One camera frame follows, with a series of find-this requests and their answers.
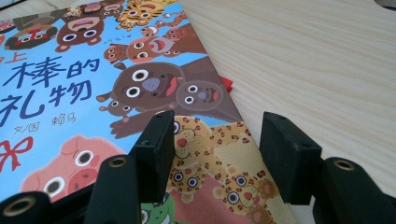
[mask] table surface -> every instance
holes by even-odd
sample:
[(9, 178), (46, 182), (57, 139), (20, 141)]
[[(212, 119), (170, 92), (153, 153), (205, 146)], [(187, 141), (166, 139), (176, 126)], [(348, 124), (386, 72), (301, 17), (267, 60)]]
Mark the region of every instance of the table surface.
[[(0, 20), (92, 0), (27, 0)], [(262, 113), (396, 196), (396, 11), (374, 0), (179, 0), (257, 144)]]

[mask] metal ring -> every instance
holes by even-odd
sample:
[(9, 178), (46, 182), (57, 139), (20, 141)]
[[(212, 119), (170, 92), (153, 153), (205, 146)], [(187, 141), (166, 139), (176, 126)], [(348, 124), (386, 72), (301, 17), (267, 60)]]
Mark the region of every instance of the metal ring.
[[(24, 207), (17, 207), (15, 208), (14, 206), (17, 205), (18, 203), (27, 203)], [(18, 199), (17, 201), (9, 204), (4, 210), (3, 210), (3, 215), (5, 217), (15, 217), (19, 214), (22, 214), (29, 210), (31, 207), (35, 205), (35, 197), (33, 196), (25, 196), (21, 199)]]
[(125, 160), (125, 158), (118, 157), (118, 158), (111, 160), (108, 164), (110, 165), (110, 167), (117, 168), (117, 167), (121, 167), (121, 166), (125, 165), (126, 162), (127, 162), (127, 160)]
[(346, 171), (353, 171), (355, 170), (355, 166), (350, 163), (349, 161), (334, 161), (334, 165), (340, 169), (346, 170)]

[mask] pink pig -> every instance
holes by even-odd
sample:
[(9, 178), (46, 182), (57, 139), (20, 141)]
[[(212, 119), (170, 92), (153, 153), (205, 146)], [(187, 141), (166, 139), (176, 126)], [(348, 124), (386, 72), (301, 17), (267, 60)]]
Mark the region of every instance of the pink pig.
[(67, 140), (46, 167), (33, 171), (23, 181), (21, 191), (39, 190), (55, 202), (92, 184), (105, 159), (125, 154), (104, 138), (77, 135)]

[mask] red ribbon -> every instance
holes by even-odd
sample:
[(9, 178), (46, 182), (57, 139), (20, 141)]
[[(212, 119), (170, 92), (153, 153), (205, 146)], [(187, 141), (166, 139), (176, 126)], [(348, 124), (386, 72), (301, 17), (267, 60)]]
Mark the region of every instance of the red ribbon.
[[(27, 142), (26, 148), (19, 149), (19, 147)], [(11, 157), (12, 159), (12, 171), (14, 171), (18, 166), (20, 166), (20, 162), (18, 161), (18, 155), (24, 152), (29, 151), (32, 146), (33, 146), (33, 137), (29, 136), (21, 140), (14, 148), (11, 149), (11, 145), (9, 144), (8, 140), (0, 143), (0, 147), (4, 146), (4, 149), (6, 150), (6, 153), (0, 153), (0, 158), (3, 157), (0, 160), (0, 173), (3, 169), (3, 165), (8, 159), (8, 157)]]

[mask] book cover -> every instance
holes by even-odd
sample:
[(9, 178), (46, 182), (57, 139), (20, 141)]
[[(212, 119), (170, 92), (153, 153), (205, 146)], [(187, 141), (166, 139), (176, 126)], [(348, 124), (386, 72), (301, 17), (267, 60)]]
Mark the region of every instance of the book cover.
[(176, 0), (106, 0), (0, 22), (0, 200), (52, 202), (128, 153), (172, 109), (164, 205), (143, 223), (292, 220), (260, 151)]

